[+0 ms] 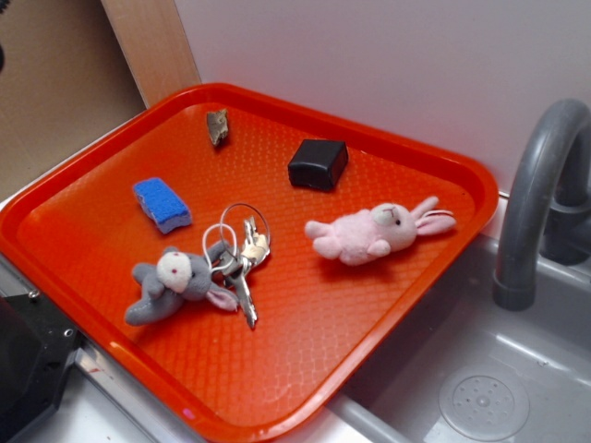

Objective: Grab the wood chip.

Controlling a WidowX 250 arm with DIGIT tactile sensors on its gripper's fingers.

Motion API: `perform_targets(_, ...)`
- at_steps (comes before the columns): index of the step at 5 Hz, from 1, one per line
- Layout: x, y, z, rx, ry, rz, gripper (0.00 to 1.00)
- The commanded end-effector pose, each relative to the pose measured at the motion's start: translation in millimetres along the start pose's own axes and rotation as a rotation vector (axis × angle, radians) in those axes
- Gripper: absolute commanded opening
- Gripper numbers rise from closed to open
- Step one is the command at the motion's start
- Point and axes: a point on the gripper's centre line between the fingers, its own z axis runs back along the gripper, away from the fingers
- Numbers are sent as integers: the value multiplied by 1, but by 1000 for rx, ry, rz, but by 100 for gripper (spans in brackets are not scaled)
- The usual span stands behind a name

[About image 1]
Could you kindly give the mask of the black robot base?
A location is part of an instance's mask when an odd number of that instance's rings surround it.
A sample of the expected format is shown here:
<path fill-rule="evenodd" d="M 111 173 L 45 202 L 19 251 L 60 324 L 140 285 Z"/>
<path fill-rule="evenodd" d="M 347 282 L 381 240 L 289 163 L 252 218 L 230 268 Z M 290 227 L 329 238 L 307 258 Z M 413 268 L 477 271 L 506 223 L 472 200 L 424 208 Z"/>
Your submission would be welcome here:
<path fill-rule="evenodd" d="M 80 344 L 75 324 L 46 295 L 1 299 L 1 440 L 13 442 L 56 413 Z"/>

